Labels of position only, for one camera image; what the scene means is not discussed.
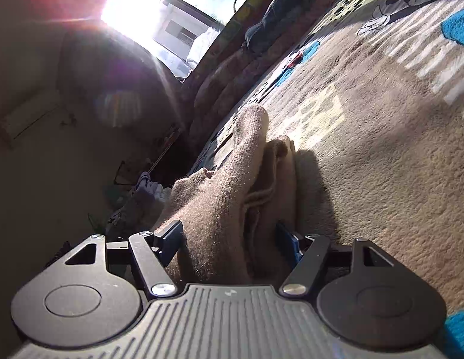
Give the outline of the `pink floral pillow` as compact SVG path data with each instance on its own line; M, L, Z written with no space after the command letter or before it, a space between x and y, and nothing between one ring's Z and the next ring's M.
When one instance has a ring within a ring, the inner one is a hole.
M241 48L230 55L201 84L194 99L194 110L204 113L218 99L225 87L254 59L253 53Z

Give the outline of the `Mickey Mouse bed blanket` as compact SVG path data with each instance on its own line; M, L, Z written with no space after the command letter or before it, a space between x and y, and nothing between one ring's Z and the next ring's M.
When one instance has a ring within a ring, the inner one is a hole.
M438 344L464 358L464 0L338 0L200 148L231 151L239 109L295 144L298 225L373 241L437 289Z

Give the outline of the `blue folded quilt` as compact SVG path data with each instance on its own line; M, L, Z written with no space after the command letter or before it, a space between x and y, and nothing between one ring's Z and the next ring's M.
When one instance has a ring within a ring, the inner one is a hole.
M263 54L314 2L273 0L261 21L246 31L244 46L252 54Z

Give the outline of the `pink purple folded mattress pad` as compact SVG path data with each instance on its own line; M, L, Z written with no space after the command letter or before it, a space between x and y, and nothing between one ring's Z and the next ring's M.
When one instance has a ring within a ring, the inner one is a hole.
M289 47L287 36L275 40L262 54L242 47L204 80L194 98L194 117L188 132L190 146L195 151Z

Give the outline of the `cluttered side shelf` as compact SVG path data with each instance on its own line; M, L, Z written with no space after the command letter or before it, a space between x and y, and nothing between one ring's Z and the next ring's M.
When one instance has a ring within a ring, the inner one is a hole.
M132 187L134 181L143 173L152 174L165 154L182 134L182 128L172 124L160 137L154 138L141 152L134 152L122 160L115 172L112 185Z

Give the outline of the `window with frame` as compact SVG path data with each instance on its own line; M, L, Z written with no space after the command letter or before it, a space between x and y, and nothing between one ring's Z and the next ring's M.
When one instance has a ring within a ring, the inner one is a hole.
M107 0L101 19L184 80L244 2Z

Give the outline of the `beige knit sweater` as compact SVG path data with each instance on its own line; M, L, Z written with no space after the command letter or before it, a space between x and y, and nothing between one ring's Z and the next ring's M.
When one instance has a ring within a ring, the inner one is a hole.
M182 222L182 247L166 268L179 288L192 283L278 287L290 273L275 228L295 229L294 144L286 135L268 140L267 128L266 110L246 106L222 166L202 168L173 185L155 229Z

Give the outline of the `purple floral garment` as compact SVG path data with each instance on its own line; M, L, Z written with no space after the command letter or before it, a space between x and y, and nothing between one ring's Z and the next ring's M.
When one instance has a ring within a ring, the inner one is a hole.
M149 230L157 222L172 189L153 182L149 172L142 172L124 204L107 221L105 233L110 238L127 238Z

